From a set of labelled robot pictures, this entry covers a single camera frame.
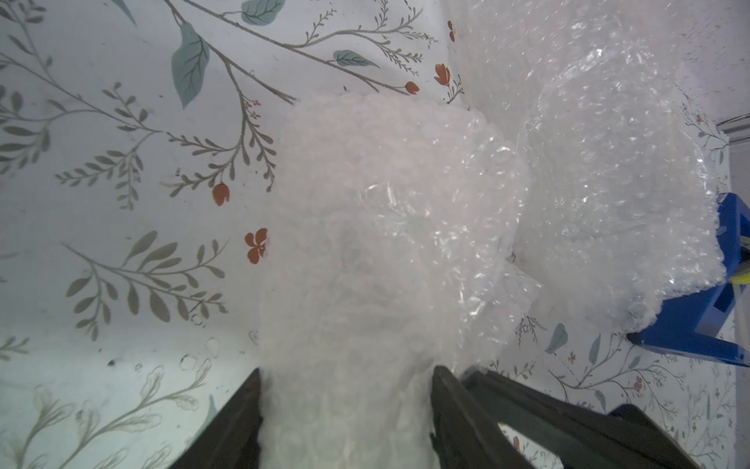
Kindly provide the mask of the clear bubble wrap sheet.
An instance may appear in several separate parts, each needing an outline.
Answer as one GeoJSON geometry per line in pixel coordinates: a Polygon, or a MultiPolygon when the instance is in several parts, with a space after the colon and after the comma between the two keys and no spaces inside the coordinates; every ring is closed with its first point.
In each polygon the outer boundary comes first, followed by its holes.
{"type": "Polygon", "coordinates": [[[466,104],[527,161],[533,311],[611,332],[718,285],[717,197],[673,101],[683,1],[451,1],[466,104]]]}
{"type": "Polygon", "coordinates": [[[264,468],[436,468],[435,367],[491,362],[538,283],[511,263],[529,168],[481,113],[302,101],[260,306],[264,468]]]}

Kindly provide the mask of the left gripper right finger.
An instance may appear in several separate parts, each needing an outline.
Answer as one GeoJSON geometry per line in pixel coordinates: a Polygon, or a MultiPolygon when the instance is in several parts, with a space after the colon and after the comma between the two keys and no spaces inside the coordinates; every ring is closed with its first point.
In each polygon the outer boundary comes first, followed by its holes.
{"type": "Polygon", "coordinates": [[[529,468],[479,402],[443,365],[434,368],[433,448],[441,468],[529,468]]]}

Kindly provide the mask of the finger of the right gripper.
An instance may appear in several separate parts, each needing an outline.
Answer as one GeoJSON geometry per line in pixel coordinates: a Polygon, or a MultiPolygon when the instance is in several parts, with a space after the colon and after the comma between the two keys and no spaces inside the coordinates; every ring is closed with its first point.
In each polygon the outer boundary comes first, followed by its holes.
{"type": "Polygon", "coordinates": [[[599,414],[492,371],[473,371],[461,383],[492,420],[554,453],[566,468],[697,467],[672,437],[631,404],[599,414]]]}

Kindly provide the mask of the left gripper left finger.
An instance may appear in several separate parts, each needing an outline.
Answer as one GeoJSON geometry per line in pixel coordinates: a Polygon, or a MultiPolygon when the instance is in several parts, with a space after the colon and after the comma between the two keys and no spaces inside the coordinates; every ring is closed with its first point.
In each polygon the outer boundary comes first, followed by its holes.
{"type": "Polygon", "coordinates": [[[261,455],[258,435],[263,422],[259,407],[261,394],[261,371],[254,369],[170,468],[257,469],[261,455]]]}

